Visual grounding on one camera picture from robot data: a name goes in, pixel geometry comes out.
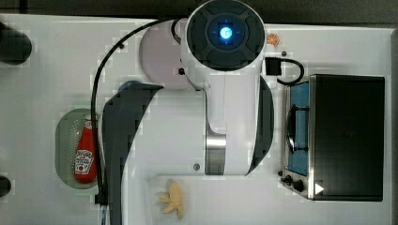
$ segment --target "black toaster oven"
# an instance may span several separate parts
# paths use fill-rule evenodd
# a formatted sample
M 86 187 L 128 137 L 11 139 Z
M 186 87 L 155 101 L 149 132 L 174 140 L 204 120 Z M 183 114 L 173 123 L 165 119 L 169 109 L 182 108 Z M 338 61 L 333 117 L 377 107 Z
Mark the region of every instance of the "black toaster oven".
M 383 77 L 315 74 L 286 91 L 286 188 L 315 201 L 383 199 Z

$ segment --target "ketchup bottle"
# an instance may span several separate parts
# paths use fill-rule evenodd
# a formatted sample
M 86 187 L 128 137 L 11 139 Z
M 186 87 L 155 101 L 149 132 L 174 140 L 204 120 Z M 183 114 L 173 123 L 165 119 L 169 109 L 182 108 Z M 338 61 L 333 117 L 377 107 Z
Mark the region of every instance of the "ketchup bottle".
M 96 153 L 93 144 L 93 130 L 91 127 L 91 115 L 84 117 L 82 137 L 76 149 L 74 174 L 80 183 L 90 183 L 97 176 Z

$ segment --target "white tabletop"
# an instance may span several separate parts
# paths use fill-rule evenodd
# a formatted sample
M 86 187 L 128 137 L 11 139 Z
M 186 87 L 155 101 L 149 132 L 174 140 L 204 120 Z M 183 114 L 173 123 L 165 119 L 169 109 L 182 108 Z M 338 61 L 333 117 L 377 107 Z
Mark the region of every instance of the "white tabletop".
M 65 113 L 89 108 L 92 82 L 104 54 L 121 37 L 149 20 L 8 14 L 0 15 L 0 21 L 23 30 L 34 44 L 24 64 L 17 67 L 0 64 L 0 174 L 13 183 L 11 193 L 0 199 L 1 224 L 98 224 L 99 208 L 93 199 L 97 189 L 73 189 L 56 174 L 55 128 Z M 220 181 L 218 188 L 234 188 L 219 196 L 218 206 L 198 214 L 206 217 L 201 221 L 390 224 L 391 30 L 278 24 L 269 24 L 267 28 L 281 38 L 276 51 L 287 51 L 288 57 L 302 62 L 307 75 L 331 73 L 386 78 L 384 200 L 306 201 L 278 182 L 276 172 L 281 168 L 281 150 L 276 142 L 262 165 L 245 178 L 245 182 L 236 178 Z M 137 58 L 143 34 L 130 38 L 126 48 L 115 53 L 107 64 L 99 84 L 99 111 L 121 83 L 146 81 Z M 271 88 L 278 101 L 280 90 L 276 85 Z M 282 118 L 277 119 L 276 128 L 281 131 Z M 204 201 L 197 205 L 198 209 L 206 205 Z

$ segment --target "blue light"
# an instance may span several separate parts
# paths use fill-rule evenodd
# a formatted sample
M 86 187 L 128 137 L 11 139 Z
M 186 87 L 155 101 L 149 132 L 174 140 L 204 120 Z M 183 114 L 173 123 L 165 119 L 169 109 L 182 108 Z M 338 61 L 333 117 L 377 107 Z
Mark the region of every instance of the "blue light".
M 228 39 L 232 36 L 232 30 L 229 27 L 223 27 L 220 31 L 220 36 L 224 39 Z

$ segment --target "food item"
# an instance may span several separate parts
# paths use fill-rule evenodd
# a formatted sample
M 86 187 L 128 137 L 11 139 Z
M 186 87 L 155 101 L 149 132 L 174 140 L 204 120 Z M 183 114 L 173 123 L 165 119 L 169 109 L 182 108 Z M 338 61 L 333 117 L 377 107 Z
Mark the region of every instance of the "food item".
M 163 214 L 172 213 L 176 209 L 178 218 L 184 216 L 184 208 L 182 205 L 182 190 L 176 181 L 172 181 L 169 191 L 159 197 L 164 203 L 169 203 L 161 212 Z
M 86 115 L 84 119 L 82 137 L 76 149 L 74 175 L 75 179 L 80 183 L 90 183 L 97 176 L 97 161 L 90 114 Z
M 267 36 L 267 44 L 271 44 L 273 46 L 278 46 L 279 44 L 279 37 L 275 34 L 269 34 Z

